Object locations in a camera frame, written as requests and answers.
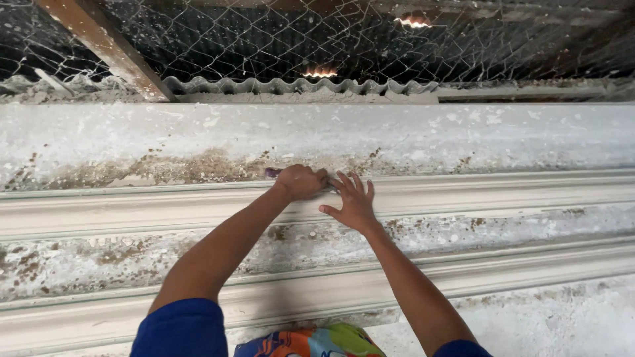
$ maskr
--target right hand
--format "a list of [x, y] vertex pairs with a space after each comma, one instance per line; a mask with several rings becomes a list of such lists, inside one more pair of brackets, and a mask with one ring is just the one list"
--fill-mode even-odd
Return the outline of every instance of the right hand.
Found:
[[351, 177], [355, 181], [354, 185], [342, 172], [338, 171], [337, 176], [342, 181], [333, 179], [331, 184], [342, 195], [342, 209], [337, 210], [331, 206], [321, 205], [320, 212], [332, 216], [337, 222], [355, 229], [365, 236], [374, 229], [383, 229], [373, 212], [373, 198], [375, 197], [373, 183], [368, 181], [368, 193], [364, 193], [364, 185], [356, 173], [351, 172]]

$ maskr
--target wooden beam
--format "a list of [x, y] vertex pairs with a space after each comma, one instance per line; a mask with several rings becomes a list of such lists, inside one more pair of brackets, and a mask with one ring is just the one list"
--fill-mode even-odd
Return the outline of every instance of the wooden beam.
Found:
[[90, 0], [36, 0], [54, 20], [71, 31], [101, 58], [110, 72], [122, 78], [150, 102], [177, 99], [143, 57]]

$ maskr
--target colorful fabric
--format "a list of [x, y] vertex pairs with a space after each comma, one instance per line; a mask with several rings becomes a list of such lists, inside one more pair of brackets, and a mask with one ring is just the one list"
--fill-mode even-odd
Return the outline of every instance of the colorful fabric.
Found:
[[[223, 313], [207, 299], [185, 299], [154, 311], [139, 325], [131, 357], [227, 357]], [[385, 357], [361, 328], [274, 332], [236, 347], [234, 357]], [[471, 341], [445, 344], [433, 357], [491, 357]]]
[[385, 357], [362, 328], [339, 323], [326, 328], [274, 332], [236, 346], [234, 357]]

